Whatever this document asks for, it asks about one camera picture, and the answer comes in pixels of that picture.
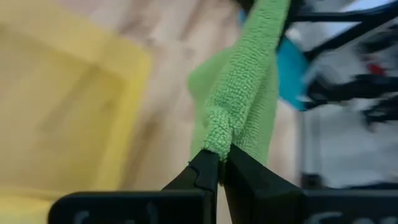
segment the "blue object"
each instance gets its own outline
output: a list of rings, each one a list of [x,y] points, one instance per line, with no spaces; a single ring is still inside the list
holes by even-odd
[[[243,10],[239,13],[241,25],[246,20]],[[279,96],[297,110],[304,110],[299,97],[304,95],[303,77],[308,69],[308,61],[303,52],[289,39],[284,38],[277,55],[279,74]]]

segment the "black plastic clip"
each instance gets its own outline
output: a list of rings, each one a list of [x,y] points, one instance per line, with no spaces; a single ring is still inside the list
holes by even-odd
[[[302,223],[303,191],[231,146],[224,182],[234,224]]]
[[[218,170],[218,156],[202,150],[159,192],[74,193],[55,202],[48,223],[215,224]]]

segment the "microfiber towel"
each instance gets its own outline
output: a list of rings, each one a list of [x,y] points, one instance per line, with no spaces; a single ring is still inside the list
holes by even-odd
[[[243,10],[239,20],[244,24],[246,15]],[[279,96],[296,110],[305,110],[300,97],[305,94],[306,84],[303,80],[309,62],[303,52],[288,38],[284,37],[277,51],[279,77]]]
[[[233,143],[265,164],[278,98],[275,48],[289,4],[257,0],[240,39],[190,74],[192,157],[207,149],[225,161]]]

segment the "yellow plastic bin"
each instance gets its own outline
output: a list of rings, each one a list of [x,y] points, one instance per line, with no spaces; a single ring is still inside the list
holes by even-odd
[[[51,0],[0,0],[0,223],[120,186],[146,51]]]

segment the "towel fold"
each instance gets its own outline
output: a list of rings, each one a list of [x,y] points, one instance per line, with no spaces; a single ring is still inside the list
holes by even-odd
[[[265,164],[278,97],[275,48],[289,4],[258,0],[241,38],[190,74],[196,112],[192,157],[207,149],[225,161],[233,143]]]

